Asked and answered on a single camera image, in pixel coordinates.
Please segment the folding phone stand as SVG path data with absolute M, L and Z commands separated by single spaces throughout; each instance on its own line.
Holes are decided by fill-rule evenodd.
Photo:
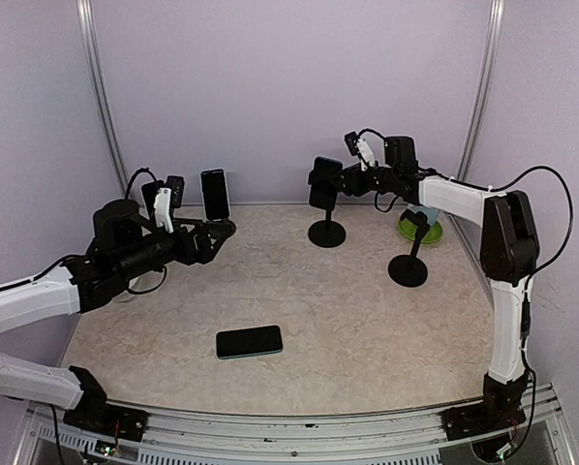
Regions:
M 210 228 L 218 234 L 233 235 L 236 232 L 236 226 L 230 219 L 214 221 Z

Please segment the phone with dark-blue case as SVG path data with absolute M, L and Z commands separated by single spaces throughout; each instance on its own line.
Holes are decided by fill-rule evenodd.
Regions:
M 314 160 L 313 169 L 308 176 L 309 205 L 326 211 L 335 208 L 338 191 L 334 185 L 334 177 L 342 169 L 343 164 L 337 160 L 321 156 Z

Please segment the phone with light-blue case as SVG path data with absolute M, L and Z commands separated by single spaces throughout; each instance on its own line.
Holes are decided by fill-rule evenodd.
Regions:
M 222 169 L 205 170 L 200 174 L 200 187 L 205 218 L 208 221 L 229 218 L 229 195 L 226 174 Z

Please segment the black clamp phone stand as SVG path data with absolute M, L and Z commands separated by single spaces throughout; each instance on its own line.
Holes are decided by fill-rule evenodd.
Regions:
M 308 230 L 309 240 L 321 248 L 338 247 L 346 240 L 346 230 L 332 219 L 334 209 L 324 210 L 324 219 L 313 223 Z

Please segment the phone with lilac case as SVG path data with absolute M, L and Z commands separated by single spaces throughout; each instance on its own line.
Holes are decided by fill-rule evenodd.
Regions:
M 141 194 L 149 216 L 153 215 L 156 196 L 163 187 L 164 182 L 160 180 L 151 181 L 141 186 Z

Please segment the phone with teal case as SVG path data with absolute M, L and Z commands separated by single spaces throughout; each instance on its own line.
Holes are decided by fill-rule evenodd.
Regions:
M 220 359 L 278 354 L 284 348 L 277 325 L 221 331 L 216 334 L 216 355 Z

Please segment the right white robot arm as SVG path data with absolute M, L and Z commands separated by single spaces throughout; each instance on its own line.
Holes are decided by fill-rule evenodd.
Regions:
M 419 166 L 410 137 L 382 140 L 384 164 L 379 164 L 362 133 L 344 136 L 358 164 L 329 179 L 339 192 L 361 197 L 373 191 L 392 193 L 408 204 L 435 208 L 481 228 L 479 262 L 490 282 L 494 310 L 494 343 L 479 403 L 444 412 L 447 424 L 486 430 L 502 422 L 523 422 L 521 397 L 533 371 L 526 358 L 531 326 L 531 291 L 538 264 L 539 243 L 526 193 L 511 183 L 499 188 L 471 185 Z

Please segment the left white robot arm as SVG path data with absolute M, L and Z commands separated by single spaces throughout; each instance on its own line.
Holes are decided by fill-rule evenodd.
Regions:
M 100 309 L 116 297 L 136 295 L 134 282 L 168 264 L 208 264 L 235 234 L 229 217 L 176 218 L 184 179 L 153 179 L 131 196 L 111 201 L 92 218 L 94 237 L 82 255 L 58 259 L 44 271 L 0 286 L 0 334 L 58 316 Z M 0 353 L 0 396 L 60 407 L 97 431 L 108 429 L 115 411 L 86 369 L 49 367 Z

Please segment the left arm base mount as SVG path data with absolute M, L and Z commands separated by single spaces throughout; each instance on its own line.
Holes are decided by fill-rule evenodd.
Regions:
M 106 404 L 95 413 L 66 411 L 63 422 L 83 431 L 140 443 L 148 422 L 148 414 L 139 409 Z

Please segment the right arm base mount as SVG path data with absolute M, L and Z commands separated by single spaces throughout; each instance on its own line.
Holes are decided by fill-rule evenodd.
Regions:
M 491 412 L 482 403 L 453 407 L 441 413 L 448 441 L 456 441 L 512 427 L 526 421 L 522 408 Z

